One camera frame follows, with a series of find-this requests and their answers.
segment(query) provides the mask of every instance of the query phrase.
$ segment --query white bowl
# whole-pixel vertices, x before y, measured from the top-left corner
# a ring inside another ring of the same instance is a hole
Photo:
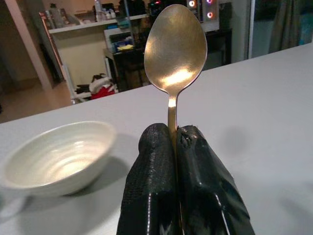
[[[76,192],[101,173],[115,139],[113,126],[99,121],[49,130],[10,155],[1,184],[36,196]]]

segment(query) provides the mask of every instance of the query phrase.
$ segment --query bowl rim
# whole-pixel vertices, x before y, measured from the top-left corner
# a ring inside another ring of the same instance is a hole
[[[115,141],[116,141],[116,138],[117,138],[117,132],[116,132],[116,129],[113,125],[107,123],[107,122],[103,122],[103,121],[95,121],[95,120],[86,120],[86,121],[78,121],[78,122],[72,122],[72,123],[69,123],[69,124],[65,124],[65,125],[61,125],[61,126],[58,126],[58,127],[55,127],[55,128],[52,128],[52,129],[49,129],[47,131],[44,131],[38,135],[35,135],[34,137],[28,139],[27,141],[23,142],[22,144],[20,144],[17,148],[15,148],[14,150],[12,150],[9,154],[7,154],[7,157],[6,159],[4,160],[0,170],[0,187],[2,188],[9,188],[9,189],[20,189],[20,190],[34,190],[34,189],[38,189],[38,188],[43,188],[43,187],[46,187],[46,186],[52,186],[52,185],[55,185],[55,184],[58,184],[62,181],[65,181],[67,180],[68,178],[72,178],[74,177],[75,175],[81,173],[83,170],[86,170],[87,168],[90,168],[92,165],[96,164],[100,159],[101,157],[97,158],[95,161],[93,161],[91,164],[89,164],[88,166],[86,166],[85,168],[63,178],[63,179],[59,179],[59,180],[56,180],[54,182],[50,182],[50,183],[46,183],[46,184],[37,184],[37,185],[31,185],[31,186],[23,186],[23,185],[19,185],[19,184],[16,184],[10,180],[7,179],[6,177],[6,169],[9,165],[9,163],[11,162],[11,160],[14,158],[14,156],[16,154],[18,154],[23,148],[25,148],[26,146],[28,146],[29,144],[31,144],[33,141],[36,141],[37,139],[40,139],[42,136],[44,135],[47,135],[51,132],[55,132],[59,129],[62,129],[62,128],[65,128],[65,127],[68,127],[68,126],[74,126],[74,125],[79,125],[79,124],[86,124],[86,123],[94,123],[94,124],[100,124],[102,126],[106,126],[111,134],[110,134],[110,142],[108,144],[108,148],[106,149],[106,151],[104,151],[103,153],[99,154],[99,156],[105,156],[106,153],[108,153]]]

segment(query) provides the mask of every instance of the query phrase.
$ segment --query red cloth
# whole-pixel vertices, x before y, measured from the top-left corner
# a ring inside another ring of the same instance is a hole
[[[105,97],[105,96],[108,96],[108,95],[111,95],[111,94],[115,94],[114,90],[109,92],[109,89],[111,87],[112,86],[109,86],[108,88],[102,87],[97,94],[92,94],[91,95],[91,99],[98,99],[98,98]]]

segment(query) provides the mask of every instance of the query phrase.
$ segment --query white table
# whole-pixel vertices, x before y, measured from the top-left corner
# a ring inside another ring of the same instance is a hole
[[[258,235],[313,233],[312,104],[313,44],[205,71],[179,97],[179,125],[203,132],[233,174]],[[0,161],[30,137],[75,121],[110,122],[119,136],[89,193],[28,198],[20,212],[4,207],[0,234],[115,234],[139,137],[166,119],[167,95],[148,86],[1,124]]]

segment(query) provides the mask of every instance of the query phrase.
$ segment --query spoon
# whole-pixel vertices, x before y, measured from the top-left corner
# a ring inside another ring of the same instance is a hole
[[[207,55],[204,32],[187,7],[166,7],[147,40],[144,65],[149,81],[169,95],[168,128],[176,150],[177,98],[199,76]]]

